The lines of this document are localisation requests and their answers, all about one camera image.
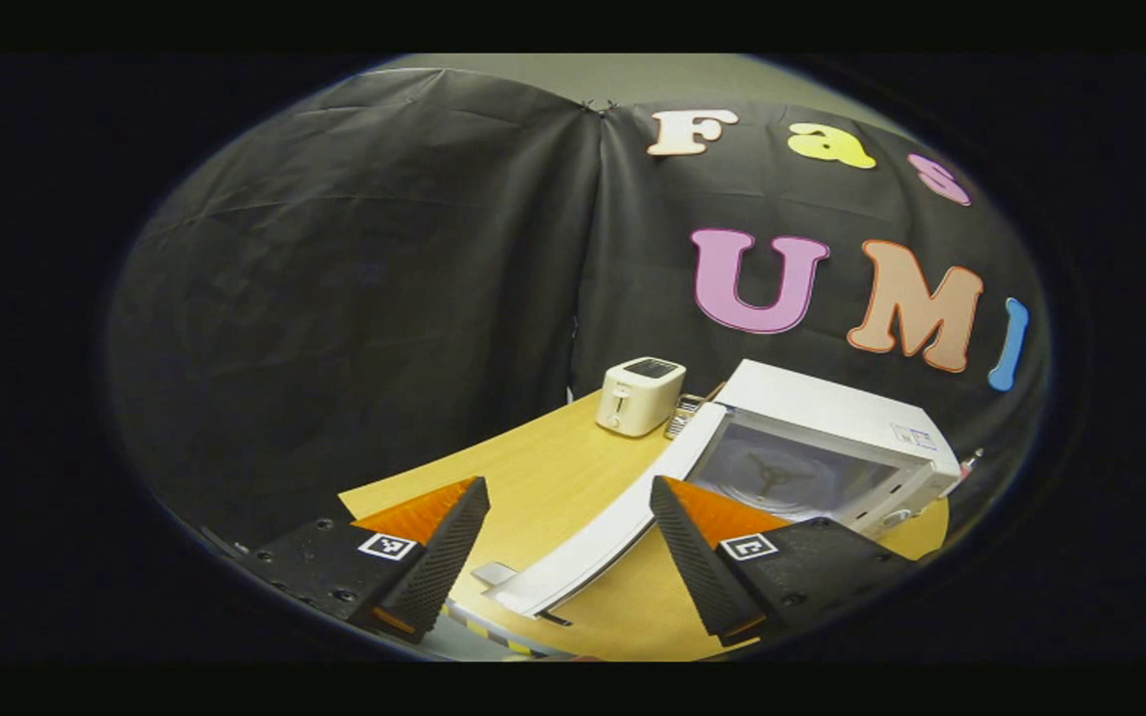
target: yellow table surface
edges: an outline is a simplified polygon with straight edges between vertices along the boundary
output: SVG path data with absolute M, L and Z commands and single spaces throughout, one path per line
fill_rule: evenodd
M 528 620 L 482 597 L 471 575 L 489 561 L 524 571 L 582 529 L 667 448 L 665 426 L 629 439 L 595 423 L 599 392 L 414 471 L 339 494 L 355 518 L 472 475 L 486 478 L 489 513 L 449 598 L 513 634 L 609 661 L 691 661 L 729 652 L 706 635 L 657 526 L 610 571 L 555 607 L 573 622 Z M 949 506 L 937 499 L 879 540 L 918 559 L 941 548 Z

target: foam letter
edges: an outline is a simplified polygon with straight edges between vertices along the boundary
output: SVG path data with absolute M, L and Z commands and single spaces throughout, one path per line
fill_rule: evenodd
M 791 136 L 787 142 L 790 148 L 803 157 L 841 162 L 848 167 L 859 170 L 871 170 L 878 164 L 873 157 L 864 152 L 861 140 L 856 140 L 841 128 L 801 123 L 791 125 L 790 131 L 795 133 L 795 136 Z
M 657 128 L 657 144 L 649 148 L 654 157 L 675 157 L 675 155 L 700 155 L 705 144 L 692 141 L 692 135 L 700 134 L 705 141 L 715 141 L 723 135 L 724 125 L 735 125 L 740 119 L 727 109 L 686 109 L 682 112 L 657 112 L 653 118 L 660 123 Z M 694 124 L 694 119 L 705 121 Z
M 1020 351 L 1023 349 L 1023 330 L 1029 326 L 1029 309 L 1019 300 L 1006 299 L 1006 344 L 1002 346 L 1002 357 L 988 373 L 988 385 L 1002 393 L 1014 385 L 1014 368 L 1020 363 Z
M 936 335 L 936 341 L 923 354 L 924 361 L 951 373 L 967 370 L 975 304 L 984 290 L 981 277 L 966 268 L 949 268 L 935 293 L 928 296 L 918 259 L 904 245 L 865 241 L 864 254 L 873 259 L 873 292 L 863 325 L 849 331 L 847 341 L 863 351 L 888 353 L 895 348 L 892 321 L 900 317 L 905 357 L 916 355 Z
M 961 204 L 964 207 L 970 207 L 970 196 L 963 190 L 963 187 L 958 186 L 958 182 L 953 181 L 953 175 L 949 173 L 949 170 L 941 167 L 932 159 L 919 157 L 919 155 L 909 155 L 909 163 L 913 164 L 915 168 L 918 170 L 919 180 L 923 180 L 923 183 L 927 184 L 932 191 L 945 199 L 953 200 L 956 204 Z
M 737 296 L 741 274 L 741 254 L 754 245 L 754 237 L 736 230 L 698 230 L 692 233 L 697 245 L 697 305 L 701 312 L 724 326 L 756 335 L 784 332 L 799 325 L 808 313 L 810 289 L 816 263 L 829 257 L 827 245 L 818 241 L 777 237 L 772 250 L 780 253 L 780 294 L 767 308 L 747 305 Z

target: letter m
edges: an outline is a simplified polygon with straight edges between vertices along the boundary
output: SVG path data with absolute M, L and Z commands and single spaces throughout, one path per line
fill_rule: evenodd
M 935 335 L 935 343 L 923 354 L 924 361 L 950 373 L 967 370 L 975 304 L 984 291 L 981 277 L 966 268 L 951 267 L 935 293 L 928 294 L 918 259 L 904 245 L 865 241 L 864 254 L 873 261 L 873 291 L 864 323 L 847 333 L 847 341 L 863 351 L 888 353 L 895 348 L 892 322 L 900 318 L 905 357 L 917 355 Z

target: black fabric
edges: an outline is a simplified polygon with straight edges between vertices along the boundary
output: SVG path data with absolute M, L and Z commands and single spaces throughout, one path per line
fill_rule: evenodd
M 967 522 L 992 496 L 991 480 L 1005 480 L 1037 433 L 1051 378 L 1051 330 L 1045 297 L 1013 226 L 967 172 L 949 164 L 968 191 L 961 207 L 918 180 L 906 155 L 947 158 L 878 127 L 795 105 L 719 102 L 736 125 L 706 142 L 702 155 L 653 157 L 659 110 L 694 109 L 697 99 L 621 108 L 606 115 L 601 141 L 601 181 L 578 304 L 573 394 L 599 390 L 609 367 L 636 355 L 660 355 L 685 365 L 683 391 L 705 394 L 754 359 L 787 370 L 835 380 L 870 393 L 918 404 L 932 416 L 951 448 L 986 448 L 975 480 L 953 499 L 955 524 Z M 859 170 L 795 154 L 787 139 L 794 123 L 850 132 L 878 166 Z M 808 312 L 778 335 L 751 335 L 701 313 L 694 299 L 697 246 L 704 228 L 749 233 L 755 244 L 743 257 L 740 298 L 770 305 L 780 286 L 778 236 L 829 245 L 816 268 Z M 900 331 L 890 353 L 869 353 L 847 341 L 863 323 L 873 263 L 863 242 L 905 245 L 935 290 L 950 267 L 965 267 L 984 282 L 979 298 L 968 367 L 943 372 L 905 357 Z M 1006 298 L 1028 307 L 1013 388 L 999 393 L 988 372 L 1006 339 Z
M 113 408 L 156 493 L 262 544 L 564 404 L 597 132 L 535 87 L 395 70 L 203 164 L 133 246 L 109 323 Z
M 552 411 L 565 386 L 590 394 L 611 365 L 656 355 L 704 394 L 755 359 L 920 404 L 952 448 L 983 446 L 956 493 L 967 521 L 1036 435 L 1051 377 L 1014 228 L 964 168 L 950 164 L 970 207 L 905 155 L 947 158 L 814 109 L 720 102 L 740 121 L 704 155 L 646 154 L 656 110 L 699 104 L 601 113 L 478 73 L 395 70 L 269 118 L 188 178 L 127 259 L 109 378 L 132 458 L 186 521 L 260 544 L 344 489 Z M 795 154 L 793 123 L 850 132 L 878 167 Z M 800 325 L 755 336 L 705 316 L 701 228 L 755 237 L 738 281 L 751 305 L 777 296 L 774 238 L 829 245 Z M 871 294 L 868 239 L 913 251 L 932 290 L 955 265 L 982 276 L 967 371 L 847 344 Z M 987 376 L 1006 298 L 1031 322 L 999 393 Z

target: pink letter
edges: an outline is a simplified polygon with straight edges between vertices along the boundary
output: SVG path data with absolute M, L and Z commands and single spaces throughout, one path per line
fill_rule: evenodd
M 741 254 L 754 245 L 754 237 L 737 230 L 698 230 L 697 305 L 706 316 L 724 326 L 760 335 L 784 332 L 799 325 L 808 313 L 816 263 L 829 258 L 827 245 L 808 238 L 782 236 L 772 241 L 780 253 L 780 296 L 767 308 L 747 305 L 737 296 Z
M 963 187 L 958 186 L 958 182 L 953 181 L 953 175 L 949 173 L 949 170 L 941 167 L 932 159 L 918 157 L 918 155 L 909 155 L 909 163 L 913 164 L 913 167 L 918 170 L 919 180 L 923 180 L 923 183 L 927 184 L 932 191 L 945 199 L 953 200 L 956 204 L 961 204 L 964 207 L 970 207 L 970 196 L 963 190 Z

